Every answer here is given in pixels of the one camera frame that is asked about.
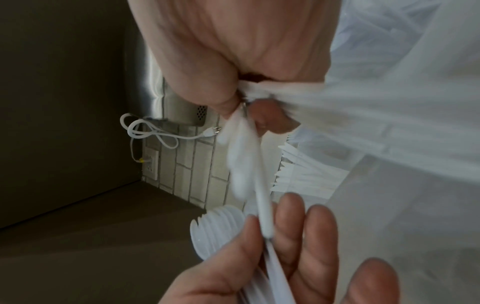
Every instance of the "kitchen backsplash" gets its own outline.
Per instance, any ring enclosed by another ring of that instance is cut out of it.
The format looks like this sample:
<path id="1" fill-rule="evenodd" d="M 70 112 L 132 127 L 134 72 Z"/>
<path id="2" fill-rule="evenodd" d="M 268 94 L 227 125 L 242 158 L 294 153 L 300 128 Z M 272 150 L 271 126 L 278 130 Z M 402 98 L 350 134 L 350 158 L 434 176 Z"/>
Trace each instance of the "kitchen backsplash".
<path id="1" fill-rule="evenodd" d="M 209 127 L 218 126 L 219 122 L 218 114 L 209 110 L 203 127 L 171 123 L 162 123 L 162 127 L 181 136 L 195 136 Z M 163 147 L 155 136 L 150 136 L 143 140 L 143 145 L 160 151 L 158 180 L 143 177 L 148 184 L 201 208 L 213 209 L 228 204 L 243 209 L 244 203 L 235 199 L 229 187 L 227 148 L 218 145 L 216 137 L 180 140 L 177 149 L 168 149 Z"/>

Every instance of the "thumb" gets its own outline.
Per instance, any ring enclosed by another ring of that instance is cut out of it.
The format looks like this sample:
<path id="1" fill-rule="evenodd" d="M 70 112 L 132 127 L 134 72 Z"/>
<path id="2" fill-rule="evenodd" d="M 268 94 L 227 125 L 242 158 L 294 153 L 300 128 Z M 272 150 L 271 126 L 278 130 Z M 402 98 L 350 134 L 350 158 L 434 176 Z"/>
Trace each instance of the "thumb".
<path id="1" fill-rule="evenodd" d="M 258 218 L 249 216 L 243 230 L 197 269 L 203 291 L 220 294 L 238 292 L 252 278 L 264 248 Z"/>

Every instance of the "charging cable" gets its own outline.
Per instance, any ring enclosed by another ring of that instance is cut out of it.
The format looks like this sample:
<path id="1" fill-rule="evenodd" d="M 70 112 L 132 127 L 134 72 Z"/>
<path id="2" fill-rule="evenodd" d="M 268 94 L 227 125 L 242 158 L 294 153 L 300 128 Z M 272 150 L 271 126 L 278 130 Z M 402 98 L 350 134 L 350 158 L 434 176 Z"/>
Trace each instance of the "charging cable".
<path id="1" fill-rule="evenodd" d="M 202 137 L 212 137 L 212 136 L 217 135 L 221 130 L 220 127 L 211 127 L 211 128 L 206 129 L 205 131 L 203 131 L 202 133 L 200 133 L 197 136 L 192 136 L 192 137 L 179 136 L 179 135 L 171 134 L 171 133 L 165 131 L 164 129 L 162 129 L 160 127 L 157 127 L 156 125 L 154 125 L 153 123 L 151 123 L 150 121 L 147 121 L 145 119 L 137 119 L 137 120 L 133 121 L 129 126 L 127 126 L 125 124 L 125 118 L 127 118 L 129 116 L 133 116 L 133 115 L 130 114 L 130 113 L 123 114 L 120 117 L 120 124 L 126 130 L 128 135 L 131 137 L 131 139 L 130 139 L 130 153 L 131 153 L 132 159 L 137 163 L 146 163 L 146 162 L 151 162 L 152 160 L 151 159 L 143 159 L 143 158 L 137 160 L 137 159 L 134 158 L 134 149 L 133 149 L 134 139 L 142 139 L 142 138 L 147 138 L 148 136 L 156 136 L 157 139 L 161 142 L 161 144 L 165 148 L 176 149 L 179 146 L 179 139 L 195 140 L 195 139 L 202 138 Z M 148 132 L 139 131 L 138 128 L 139 128 L 140 124 L 146 124 L 150 128 L 150 131 L 148 131 Z M 168 145 L 163 140 L 162 136 L 174 138 L 175 139 L 175 144 L 173 146 Z"/>

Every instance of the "hand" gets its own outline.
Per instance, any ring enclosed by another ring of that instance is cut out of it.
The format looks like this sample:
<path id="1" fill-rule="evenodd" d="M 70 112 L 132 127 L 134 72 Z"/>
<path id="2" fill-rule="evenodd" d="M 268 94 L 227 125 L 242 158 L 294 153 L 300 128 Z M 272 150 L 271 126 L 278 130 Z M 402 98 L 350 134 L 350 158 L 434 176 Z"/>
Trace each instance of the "hand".
<path id="1" fill-rule="evenodd" d="M 239 79 L 325 79 L 341 0 L 129 0 L 129 4 L 173 90 L 227 118 L 241 100 Z M 284 133 L 298 125 L 272 100 L 250 111 L 255 121 L 259 119 L 260 132 Z"/>
<path id="2" fill-rule="evenodd" d="M 305 216 L 302 199 L 286 194 L 275 209 L 273 244 L 296 304 L 334 302 L 339 272 L 338 232 L 328 208 L 314 206 Z M 210 259 L 182 273 L 160 304 L 237 303 L 236 293 L 250 281 L 262 251 L 259 222 L 250 216 L 232 242 Z M 399 302 L 397 275 L 391 266 L 378 259 L 369 259 L 358 268 L 342 300 L 342 304 Z"/>

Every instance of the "wall outlet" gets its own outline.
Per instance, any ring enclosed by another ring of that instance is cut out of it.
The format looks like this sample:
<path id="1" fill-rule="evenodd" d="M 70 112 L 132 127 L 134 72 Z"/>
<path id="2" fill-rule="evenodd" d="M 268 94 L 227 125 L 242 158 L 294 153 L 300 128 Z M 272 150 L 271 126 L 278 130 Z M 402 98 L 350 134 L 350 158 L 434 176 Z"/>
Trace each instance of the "wall outlet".
<path id="1" fill-rule="evenodd" d="M 143 163 L 143 176 L 157 180 L 159 178 L 159 152 L 152 148 L 144 147 L 143 159 L 151 160 L 150 162 Z"/>

